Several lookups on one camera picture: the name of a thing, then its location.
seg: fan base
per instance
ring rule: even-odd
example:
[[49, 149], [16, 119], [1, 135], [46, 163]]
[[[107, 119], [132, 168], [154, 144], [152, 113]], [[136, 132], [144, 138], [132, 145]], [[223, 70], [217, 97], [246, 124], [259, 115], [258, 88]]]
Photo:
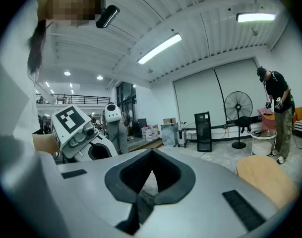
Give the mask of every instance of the fan base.
[[242, 149], [245, 146], [246, 146], [246, 144], [243, 143], [243, 142], [234, 142], [234, 143], [232, 143], [232, 147], [236, 148], [236, 149]]

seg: camouflage pants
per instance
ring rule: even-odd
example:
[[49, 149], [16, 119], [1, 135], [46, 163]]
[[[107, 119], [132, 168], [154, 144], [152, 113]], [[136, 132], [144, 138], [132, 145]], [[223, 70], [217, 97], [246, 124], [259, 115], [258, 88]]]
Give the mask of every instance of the camouflage pants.
[[290, 151], [292, 135], [292, 108], [283, 113], [275, 113], [276, 144], [275, 149], [284, 158], [287, 158]]

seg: black rubber pad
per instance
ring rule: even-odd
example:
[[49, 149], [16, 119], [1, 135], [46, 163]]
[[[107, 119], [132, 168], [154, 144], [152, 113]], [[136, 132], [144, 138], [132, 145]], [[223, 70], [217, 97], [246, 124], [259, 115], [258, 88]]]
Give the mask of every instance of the black rubber pad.
[[265, 222], [265, 219], [236, 190], [224, 192], [222, 195], [249, 232]]
[[71, 172], [66, 172], [66, 173], [62, 173], [61, 176], [64, 179], [68, 179], [68, 178], [72, 178], [72, 177], [77, 177], [80, 175], [84, 175], [87, 172], [83, 169], [79, 169], [79, 170], [75, 170], [75, 171], [71, 171]]

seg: black cap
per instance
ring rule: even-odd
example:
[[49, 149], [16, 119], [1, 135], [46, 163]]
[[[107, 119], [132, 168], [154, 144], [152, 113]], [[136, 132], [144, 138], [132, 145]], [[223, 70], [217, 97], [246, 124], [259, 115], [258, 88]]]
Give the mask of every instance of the black cap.
[[257, 74], [257, 75], [259, 76], [259, 78], [260, 78], [260, 82], [263, 82], [263, 81], [264, 81], [265, 73], [266, 73], [266, 69], [263, 68], [263, 67], [259, 67], [258, 70], [256, 71], [256, 74]]

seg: ceiling light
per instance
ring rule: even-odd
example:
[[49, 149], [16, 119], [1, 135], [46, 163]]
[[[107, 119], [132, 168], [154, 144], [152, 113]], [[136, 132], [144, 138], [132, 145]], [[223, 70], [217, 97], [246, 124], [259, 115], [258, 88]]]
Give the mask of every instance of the ceiling light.
[[137, 62], [139, 64], [145, 64], [147, 61], [149, 61], [152, 57], [156, 56], [158, 53], [162, 52], [163, 50], [167, 49], [171, 45], [181, 41], [181, 36], [179, 33], [174, 34], [155, 48], [153, 48], [151, 51], [149, 51], [146, 55], [141, 57]]
[[272, 13], [238, 13], [237, 21], [248, 22], [248, 21], [273, 21], [275, 19], [275, 14]]

